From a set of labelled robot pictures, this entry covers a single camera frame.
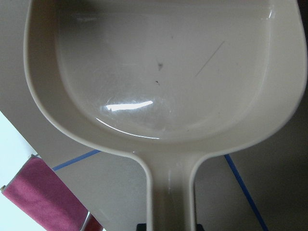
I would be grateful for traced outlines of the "beige plastic dustpan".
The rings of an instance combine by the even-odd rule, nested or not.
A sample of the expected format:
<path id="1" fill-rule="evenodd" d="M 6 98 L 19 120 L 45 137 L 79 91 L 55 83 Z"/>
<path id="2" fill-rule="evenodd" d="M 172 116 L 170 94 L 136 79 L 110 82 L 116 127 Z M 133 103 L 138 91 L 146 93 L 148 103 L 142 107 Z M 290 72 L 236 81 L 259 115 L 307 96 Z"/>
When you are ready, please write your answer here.
<path id="1" fill-rule="evenodd" d="M 194 177 L 294 114 L 307 81 L 295 0 L 32 0 L 26 81 L 73 140 L 133 159 L 146 229 L 196 229 Z"/>

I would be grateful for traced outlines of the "pink cloth on stand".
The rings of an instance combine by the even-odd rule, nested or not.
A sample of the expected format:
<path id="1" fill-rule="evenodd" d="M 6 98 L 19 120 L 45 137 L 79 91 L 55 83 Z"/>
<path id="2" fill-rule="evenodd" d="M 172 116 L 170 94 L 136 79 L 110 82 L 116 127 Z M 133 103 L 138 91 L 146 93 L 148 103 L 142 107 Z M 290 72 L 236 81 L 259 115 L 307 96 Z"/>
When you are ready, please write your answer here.
<path id="1" fill-rule="evenodd" d="M 101 231 L 102 225 L 39 157 L 32 155 L 1 193 L 47 231 Z"/>

